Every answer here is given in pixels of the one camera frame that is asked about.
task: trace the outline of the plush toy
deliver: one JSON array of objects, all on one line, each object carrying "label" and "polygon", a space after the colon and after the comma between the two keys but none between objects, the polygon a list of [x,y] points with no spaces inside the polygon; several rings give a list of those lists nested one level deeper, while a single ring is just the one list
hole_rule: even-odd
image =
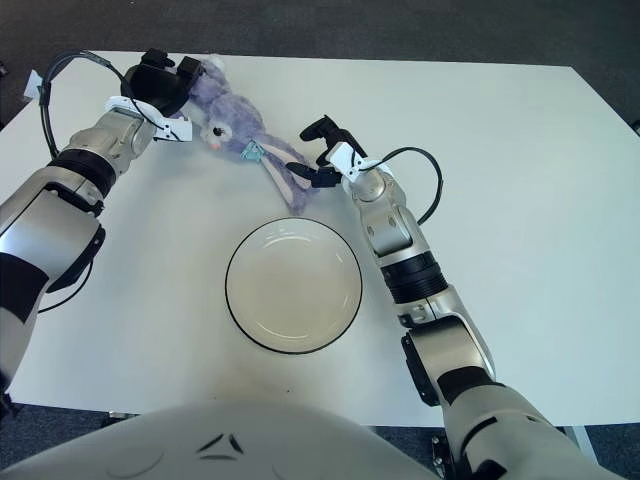
[{"label": "plush toy", "polygon": [[189,92],[181,112],[200,127],[200,136],[214,149],[233,152],[262,163],[294,214],[305,207],[310,182],[293,175],[285,165],[304,157],[280,138],[265,131],[260,112],[249,100],[232,92],[217,55],[202,60],[204,73]]}]

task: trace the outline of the teal tag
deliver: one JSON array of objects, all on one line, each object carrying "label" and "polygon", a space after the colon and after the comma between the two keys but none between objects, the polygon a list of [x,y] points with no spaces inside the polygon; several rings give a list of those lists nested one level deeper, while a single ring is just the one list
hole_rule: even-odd
[{"label": "teal tag", "polygon": [[254,160],[259,162],[264,155],[264,148],[262,148],[258,143],[251,140],[249,144],[242,151],[240,156],[246,160]]}]

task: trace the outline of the silver arm segment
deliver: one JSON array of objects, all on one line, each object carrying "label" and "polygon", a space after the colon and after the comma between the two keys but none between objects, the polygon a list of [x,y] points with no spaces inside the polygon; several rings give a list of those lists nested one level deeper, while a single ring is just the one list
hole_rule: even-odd
[{"label": "silver arm segment", "polygon": [[40,300],[74,283],[104,241],[97,216],[156,127],[123,109],[70,140],[0,206],[0,387],[27,348]]},{"label": "silver arm segment", "polygon": [[344,175],[400,323],[408,329],[402,345],[416,388],[425,403],[442,407],[458,474],[619,478],[586,459],[519,393],[496,383],[491,353],[445,281],[395,179],[370,167],[377,162],[361,158],[345,142],[327,160]]}]

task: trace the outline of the black logo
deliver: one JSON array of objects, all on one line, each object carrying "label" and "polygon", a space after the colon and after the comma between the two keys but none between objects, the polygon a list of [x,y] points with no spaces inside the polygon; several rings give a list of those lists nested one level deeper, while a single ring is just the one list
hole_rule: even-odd
[{"label": "black logo", "polygon": [[[223,447],[224,449],[225,442],[223,443],[219,443],[219,442],[223,440],[225,436],[226,436],[225,433],[221,433],[220,435],[215,437],[213,440],[205,443],[202,447],[200,447],[196,451],[196,454],[200,454],[201,460],[238,460],[238,456],[235,454],[231,454],[230,452],[211,453],[211,451],[206,451],[206,450],[209,450],[214,445],[218,445],[218,447],[216,447],[214,450],[220,450],[220,447]],[[227,437],[226,440],[228,444],[231,446],[231,448],[236,453],[239,453],[240,455],[244,455],[244,450],[242,450],[242,447],[240,446],[240,443],[236,439],[235,435],[231,433],[226,437]]]}]

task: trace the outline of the robotic arm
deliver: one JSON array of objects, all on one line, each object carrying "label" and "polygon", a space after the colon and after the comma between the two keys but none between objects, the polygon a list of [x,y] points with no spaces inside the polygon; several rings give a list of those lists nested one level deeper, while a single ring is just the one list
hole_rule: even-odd
[{"label": "robotic arm", "polygon": [[[147,52],[127,77],[136,98],[151,103],[111,97],[93,127],[74,134],[0,206],[2,393],[27,348],[43,295],[74,284],[102,246],[105,230],[97,217],[111,187],[152,139],[191,140],[190,122],[165,116],[186,100],[200,62],[185,57],[175,75],[165,70],[172,64],[164,52]],[[43,97],[48,102],[48,92]]]},{"label": "robotic arm", "polygon": [[342,181],[393,296],[407,366],[421,399],[440,405],[461,478],[610,478],[589,462],[523,396],[495,381],[491,353],[406,208],[395,179],[366,157],[346,130],[324,117],[301,134],[324,138],[312,170],[290,164],[318,186]]}]

